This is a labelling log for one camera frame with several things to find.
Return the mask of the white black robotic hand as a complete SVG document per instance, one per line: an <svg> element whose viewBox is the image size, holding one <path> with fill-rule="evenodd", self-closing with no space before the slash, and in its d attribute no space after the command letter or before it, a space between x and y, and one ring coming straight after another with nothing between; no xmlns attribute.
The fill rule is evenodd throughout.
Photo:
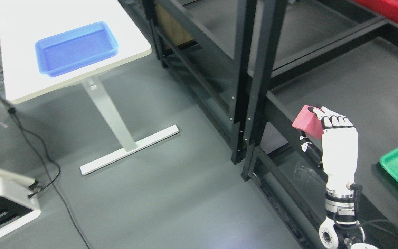
<svg viewBox="0 0 398 249"><path fill-rule="evenodd" d="M347 194L347 183L355 183L358 163L358 132L349 118L322 106L320 110L308 107L322 124L322 167L328 176L326 189ZM310 145L308 135L300 137L303 151Z"/></svg>

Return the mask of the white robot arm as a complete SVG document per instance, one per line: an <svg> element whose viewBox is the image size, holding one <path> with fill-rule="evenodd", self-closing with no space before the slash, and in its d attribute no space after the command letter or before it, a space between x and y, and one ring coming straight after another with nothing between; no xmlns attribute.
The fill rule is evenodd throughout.
<svg viewBox="0 0 398 249"><path fill-rule="evenodd" d="M347 183L347 194L326 190L325 221L319 227L319 238L326 249L376 249L366 242L363 225L358 219L358 202L363 187Z"/></svg>

